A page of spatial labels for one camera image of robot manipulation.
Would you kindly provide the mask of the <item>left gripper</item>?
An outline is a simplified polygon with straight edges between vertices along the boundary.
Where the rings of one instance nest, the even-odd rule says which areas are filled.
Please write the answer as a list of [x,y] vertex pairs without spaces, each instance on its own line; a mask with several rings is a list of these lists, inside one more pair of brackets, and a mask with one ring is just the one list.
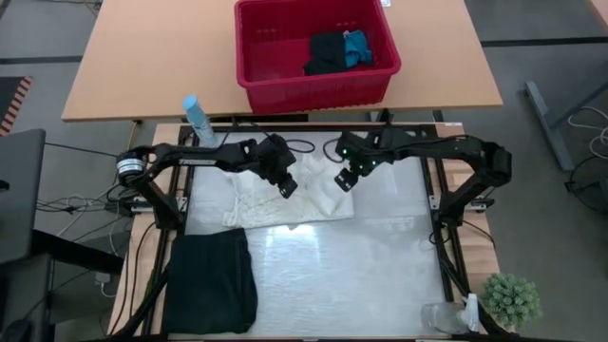
[[277,134],[266,137],[249,149],[247,171],[252,171],[270,184],[277,184],[279,193],[288,199],[298,184],[288,168],[295,163],[295,156],[286,140]]

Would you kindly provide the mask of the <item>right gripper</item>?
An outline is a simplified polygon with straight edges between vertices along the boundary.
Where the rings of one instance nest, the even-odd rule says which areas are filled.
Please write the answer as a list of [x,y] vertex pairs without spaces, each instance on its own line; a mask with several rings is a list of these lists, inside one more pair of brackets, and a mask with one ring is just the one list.
[[372,140],[362,138],[354,132],[344,131],[339,136],[335,152],[348,165],[335,177],[334,181],[345,193],[350,192],[358,183],[357,174],[370,174],[379,162],[374,157]]

